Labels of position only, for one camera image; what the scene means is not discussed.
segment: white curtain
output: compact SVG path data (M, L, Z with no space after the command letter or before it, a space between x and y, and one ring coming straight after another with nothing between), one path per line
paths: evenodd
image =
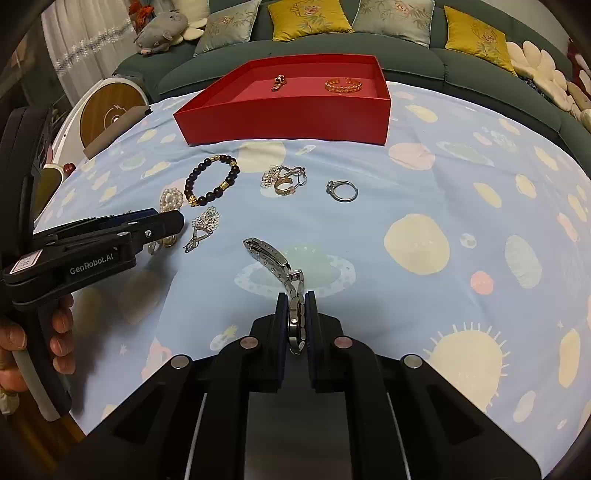
M43 12L47 50L72 105L136 52L127 8L126 0L56 0Z

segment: open red box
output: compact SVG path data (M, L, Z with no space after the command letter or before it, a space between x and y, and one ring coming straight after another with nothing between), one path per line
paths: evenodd
M286 84L273 92L275 77ZM327 80L362 89L329 92ZM390 95L370 55L313 54L252 60L212 83L174 118L188 144L250 138L317 138L384 145Z

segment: white label sticker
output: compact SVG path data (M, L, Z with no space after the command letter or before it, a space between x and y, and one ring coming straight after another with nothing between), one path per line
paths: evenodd
M13 273L17 273L22 270L26 270L27 268L35 265L37 263L37 260L41 256L41 252L43 252L43 250L37 250L36 252L33 252L32 254L27 254L27 255L21 257L18 260L18 262L16 262L14 264L14 267L10 271L10 274L12 275Z

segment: human hand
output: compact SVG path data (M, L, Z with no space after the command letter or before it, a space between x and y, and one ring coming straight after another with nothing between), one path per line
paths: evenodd
M56 335L51 338L50 349L56 356L53 367L61 374L71 375L76 369L74 355L74 338L72 335L72 311L74 297L71 294L60 298L59 307L53 313L51 324ZM23 350L27 347L27 336L18 324L0 318L0 387L8 391L23 392L27 390L22 375L14 362L11 351Z

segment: black bead bracelet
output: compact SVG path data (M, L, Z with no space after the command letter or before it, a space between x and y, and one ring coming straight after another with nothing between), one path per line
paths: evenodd
M227 163L231 166L230 171L228 172L228 176L226 180L221 182L219 187L213 189L213 192L207 192L204 197L197 198L193 194L193 184L197 177L201 175L201 172L205 170L208 166L210 166L213 162L220 161L222 163ZM240 173L240 168L236 163L236 159L231 157L230 155L214 155L211 158L206 158L200 163L197 167L193 169L193 171L189 174L187 181L185 182L185 197L189 202L191 207L196 207L197 205L203 207L206 206L208 202L214 201L216 198L220 198L223 195L223 191L226 190L228 187L234 185L234 181L238 174Z

